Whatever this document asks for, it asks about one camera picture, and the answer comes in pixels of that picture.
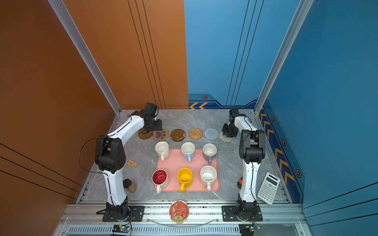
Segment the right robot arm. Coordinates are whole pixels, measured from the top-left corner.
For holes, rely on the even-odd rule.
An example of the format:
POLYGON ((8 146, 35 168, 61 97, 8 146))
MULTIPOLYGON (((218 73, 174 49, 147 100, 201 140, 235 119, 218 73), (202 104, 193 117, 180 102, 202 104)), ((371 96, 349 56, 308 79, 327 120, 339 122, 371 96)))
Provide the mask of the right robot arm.
POLYGON ((241 189, 236 202, 236 215, 241 221, 263 220, 257 201, 257 179, 262 160, 265 158, 265 132, 252 125, 251 119, 238 109, 229 111, 229 122, 223 125, 221 135, 235 138, 241 134, 239 156, 243 164, 241 189))

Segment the paw print cork coaster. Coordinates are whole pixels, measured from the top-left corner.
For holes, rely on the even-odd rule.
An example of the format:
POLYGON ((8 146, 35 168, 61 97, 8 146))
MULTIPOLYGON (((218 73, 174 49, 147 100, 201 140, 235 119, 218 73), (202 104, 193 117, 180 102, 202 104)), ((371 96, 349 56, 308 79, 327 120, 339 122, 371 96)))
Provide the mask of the paw print cork coaster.
POLYGON ((155 141, 165 141, 167 138, 170 137, 169 130, 163 128, 162 130, 154 131, 153 132, 153 140, 155 141))

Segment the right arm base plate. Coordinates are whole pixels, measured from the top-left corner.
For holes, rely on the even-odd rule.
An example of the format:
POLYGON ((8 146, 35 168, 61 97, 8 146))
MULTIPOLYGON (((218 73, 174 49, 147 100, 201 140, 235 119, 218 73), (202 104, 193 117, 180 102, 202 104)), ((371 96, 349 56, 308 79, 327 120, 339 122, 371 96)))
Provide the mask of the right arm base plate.
POLYGON ((241 207, 225 205, 221 207, 222 219, 224 222, 249 221, 262 222, 262 212, 259 206, 241 207))

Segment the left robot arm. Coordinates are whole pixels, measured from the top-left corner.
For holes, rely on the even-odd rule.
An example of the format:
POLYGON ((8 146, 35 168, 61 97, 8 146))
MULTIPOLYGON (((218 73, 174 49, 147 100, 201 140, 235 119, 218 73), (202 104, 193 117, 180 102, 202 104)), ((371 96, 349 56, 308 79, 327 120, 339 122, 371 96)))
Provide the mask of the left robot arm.
POLYGON ((122 178, 127 159, 124 145, 141 129, 146 132, 162 130, 162 121, 156 118, 158 110, 157 105, 147 103, 143 110, 134 111, 119 128, 96 139, 94 160, 104 175, 107 190, 104 222, 125 221, 131 214, 122 178))

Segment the white zigzag woven coaster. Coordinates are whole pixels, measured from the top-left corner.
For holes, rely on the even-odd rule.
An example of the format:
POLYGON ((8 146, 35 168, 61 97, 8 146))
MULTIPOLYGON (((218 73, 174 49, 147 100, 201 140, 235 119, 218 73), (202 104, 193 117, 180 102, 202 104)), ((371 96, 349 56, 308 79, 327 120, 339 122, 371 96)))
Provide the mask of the white zigzag woven coaster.
POLYGON ((234 138, 233 137, 227 137, 226 135, 224 135, 222 132, 220 133, 220 139, 222 139, 223 141, 225 142, 230 142, 232 141, 234 138))

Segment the plain brown wooden coaster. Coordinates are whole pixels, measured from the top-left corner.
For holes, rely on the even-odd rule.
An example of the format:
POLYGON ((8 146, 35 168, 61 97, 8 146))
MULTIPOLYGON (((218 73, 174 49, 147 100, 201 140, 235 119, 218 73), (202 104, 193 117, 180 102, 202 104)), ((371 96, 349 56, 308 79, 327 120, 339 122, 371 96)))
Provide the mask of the plain brown wooden coaster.
POLYGON ((143 128, 139 130, 138 136, 140 139, 147 140, 153 136, 154 132, 146 132, 143 128))

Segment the woven rattan coaster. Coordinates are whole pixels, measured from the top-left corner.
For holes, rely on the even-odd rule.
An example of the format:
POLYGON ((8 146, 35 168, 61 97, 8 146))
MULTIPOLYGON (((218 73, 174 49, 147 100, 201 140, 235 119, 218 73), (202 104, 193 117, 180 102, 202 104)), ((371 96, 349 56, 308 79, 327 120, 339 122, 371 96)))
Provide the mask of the woven rattan coaster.
POLYGON ((192 140, 199 140, 203 137, 203 131, 199 128, 193 128, 188 132, 188 136, 192 140))

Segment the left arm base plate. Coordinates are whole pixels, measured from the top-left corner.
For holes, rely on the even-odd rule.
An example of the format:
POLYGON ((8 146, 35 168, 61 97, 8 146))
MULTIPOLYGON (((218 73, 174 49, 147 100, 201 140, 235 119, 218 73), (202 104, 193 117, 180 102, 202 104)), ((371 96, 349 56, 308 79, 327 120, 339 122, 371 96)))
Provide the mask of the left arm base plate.
POLYGON ((144 215, 144 206, 112 206, 106 207, 102 221, 103 222, 141 222, 144 215))

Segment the glossy dark brown coaster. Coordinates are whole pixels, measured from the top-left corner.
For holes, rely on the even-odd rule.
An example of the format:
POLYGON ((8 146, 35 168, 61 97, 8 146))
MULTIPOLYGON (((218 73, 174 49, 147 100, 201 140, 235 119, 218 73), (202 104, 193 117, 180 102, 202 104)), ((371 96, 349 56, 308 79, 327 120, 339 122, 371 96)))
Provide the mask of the glossy dark brown coaster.
POLYGON ((182 129, 175 129, 170 133, 170 137, 175 142, 181 142, 185 139, 186 133, 182 129))

